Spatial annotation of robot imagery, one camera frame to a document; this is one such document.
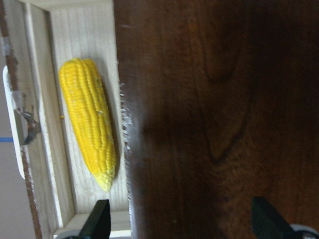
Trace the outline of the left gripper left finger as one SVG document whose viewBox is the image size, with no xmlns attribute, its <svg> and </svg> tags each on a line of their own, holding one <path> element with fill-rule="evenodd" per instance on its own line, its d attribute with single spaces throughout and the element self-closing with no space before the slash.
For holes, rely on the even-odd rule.
<svg viewBox="0 0 319 239">
<path fill-rule="evenodd" d="M 110 203 L 98 200 L 84 223 L 79 239 L 108 239 L 110 237 Z"/>
</svg>

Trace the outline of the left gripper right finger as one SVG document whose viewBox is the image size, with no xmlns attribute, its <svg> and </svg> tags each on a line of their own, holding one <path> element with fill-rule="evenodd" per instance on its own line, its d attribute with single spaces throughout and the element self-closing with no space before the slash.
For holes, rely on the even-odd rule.
<svg viewBox="0 0 319 239">
<path fill-rule="evenodd" d="M 294 229 L 264 197 L 252 199 L 251 225 L 257 239 L 294 239 L 296 236 Z"/>
</svg>

